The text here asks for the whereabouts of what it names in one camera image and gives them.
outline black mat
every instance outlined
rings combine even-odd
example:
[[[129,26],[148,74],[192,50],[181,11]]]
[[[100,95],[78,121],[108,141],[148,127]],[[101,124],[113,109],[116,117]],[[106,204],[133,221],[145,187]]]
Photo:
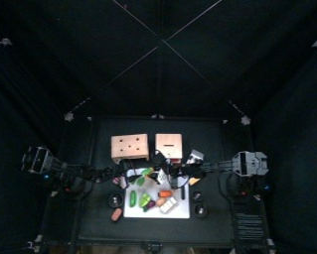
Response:
[[[188,157],[192,149],[200,151],[206,162],[222,161],[223,125],[220,121],[187,120],[141,120],[141,119],[102,119],[93,118],[93,145],[90,163],[102,168],[112,164],[109,159],[109,137],[147,133],[149,151],[153,151],[155,133],[180,133],[183,139],[183,156]],[[235,139],[240,145],[246,140],[244,132]],[[133,161],[135,166],[144,164],[143,160]],[[78,240],[88,242],[111,242],[112,244],[157,241],[164,244],[191,244],[227,246],[232,243],[232,229],[228,204],[220,197],[216,184],[216,173],[211,173],[189,188],[204,194],[203,204],[208,207],[208,216],[199,219],[191,211],[189,219],[149,219],[120,218],[113,223],[109,220],[112,208],[106,199],[119,188],[112,183],[93,185],[93,190],[84,201]]]

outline black enclosure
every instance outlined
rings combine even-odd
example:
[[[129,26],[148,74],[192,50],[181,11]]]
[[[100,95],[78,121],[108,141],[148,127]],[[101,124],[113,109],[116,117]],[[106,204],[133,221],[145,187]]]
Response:
[[[102,167],[97,144],[139,126],[184,133],[189,149],[207,140],[211,160],[264,153],[270,237],[281,253],[317,253],[315,41],[317,0],[0,0],[0,253],[57,229],[44,229],[42,179],[19,172],[27,147]],[[104,240],[61,205],[78,241]]]

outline green vegetable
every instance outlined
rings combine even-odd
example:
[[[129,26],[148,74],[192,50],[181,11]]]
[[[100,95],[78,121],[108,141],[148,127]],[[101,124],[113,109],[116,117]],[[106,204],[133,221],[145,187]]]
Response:
[[[145,170],[141,171],[141,176],[147,176],[152,173],[152,168],[148,168]]]
[[[137,184],[139,186],[141,186],[143,183],[144,183],[144,177],[137,178],[136,184]]]
[[[144,193],[139,200],[139,206],[143,207],[149,200],[151,200],[151,196],[147,193]]]
[[[132,190],[129,193],[129,207],[132,207],[135,203],[136,203],[136,192],[135,190]]]

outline black cable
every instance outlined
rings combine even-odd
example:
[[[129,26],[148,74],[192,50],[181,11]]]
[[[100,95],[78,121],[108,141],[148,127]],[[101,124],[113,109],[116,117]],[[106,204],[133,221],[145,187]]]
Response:
[[[169,182],[169,168],[168,168],[168,165],[167,165],[167,182],[169,184],[169,187],[172,187],[172,184]]]
[[[232,202],[231,199],[228,198],[227,195],[223,194],[223,191],[222,191],[222,184],[220,184],[220,178],[222,178],[222,175],[227,175],[227,172],[219,172],[219,175],[218,175],[218,189],[219,189],[219,194],[220,196],[228,201],[228,202]]]
[[[29,253],[33,252],[33,248],[30,246],[27,247],[10,247],[9,249],[5,249],[5,250],[0,250],[0,254],[3,254],[3,253],[15,253],[17,251],[26,251],[29,250]]]
[[[187,184],[188,181],[189,181],[189,177],[187,177],[187,180],[184,181],[184,183],[179,187],[175,187],[173,190],[180,189]]]
[[[61,162],[54,156],[53,158],[56,159],[56,161],[62,164],[64,162]],[[88,166],[86,164],[66,164],[66,166],[72,166],[72,167],[85,167]]]
[[[133,167],[133,164],[132,164],[132,162],[131,162],[131,159],[128,159],[128,162],[129,162],[131,169],[133,170],[133,174],[135,174],[135,176],[137,176],[136,170],[135,170],[135,167]]]

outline orange carrot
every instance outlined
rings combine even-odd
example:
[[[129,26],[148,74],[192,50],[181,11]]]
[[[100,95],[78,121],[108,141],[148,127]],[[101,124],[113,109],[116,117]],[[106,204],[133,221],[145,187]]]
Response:
[[[172,195],[172,192],[169,190],[160,190],[157,195],[160,197],[167,197],[167,196],[171,196]]]

